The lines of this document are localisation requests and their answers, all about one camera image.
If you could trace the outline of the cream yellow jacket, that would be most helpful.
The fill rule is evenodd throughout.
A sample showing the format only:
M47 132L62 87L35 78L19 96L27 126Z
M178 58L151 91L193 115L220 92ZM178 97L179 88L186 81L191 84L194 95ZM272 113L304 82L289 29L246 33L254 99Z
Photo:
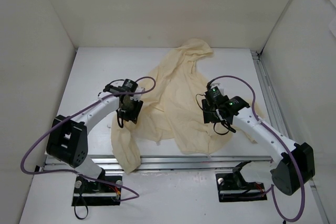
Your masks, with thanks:
M259 90L253 59L248 49L212 49L201 39L190 39L166 55L159 49L138 49L121 59L120 72L141 78L144 105L137 123L123 128L113 125L112 151L126 173L141 164L137 140L154 142L173 139L183 154L237 156L241 147L230 148L233 133L217 134L217 128L203 122L197 94L210 79L221 76L229 96L251 101L248 86Z

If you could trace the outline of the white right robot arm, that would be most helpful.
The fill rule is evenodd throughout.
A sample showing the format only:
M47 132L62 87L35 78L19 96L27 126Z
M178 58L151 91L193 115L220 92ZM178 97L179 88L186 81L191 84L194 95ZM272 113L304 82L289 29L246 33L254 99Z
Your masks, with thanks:
M295 164L303 183L315 175L314 154L309 144L298 144L264 120L256 119L252 107L239 96L229 99L222 95L218 87L212 87L205 92L204 97L204 123L219 123L232 133L240 129L260 144L276 164L270 170L271 179L282 193L291 196L301 187Z

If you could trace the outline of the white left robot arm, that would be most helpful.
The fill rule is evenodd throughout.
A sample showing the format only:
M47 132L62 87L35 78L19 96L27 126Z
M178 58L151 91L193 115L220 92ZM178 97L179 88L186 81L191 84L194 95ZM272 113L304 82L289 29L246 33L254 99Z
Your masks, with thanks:
M135 81L125 79L120 86L108 84L98 94L97 101L89 109L66 120L59 115L53 121L53 126L62 125L53 130L48 139L46 152L55 159L69 165L78 174L87 178L86 186L92 192L99 192L105 186L105 170L98 166L88 156L88 134L107 115L117 113L119 127L123 123L136 124L143 101L141 95L145 88Z

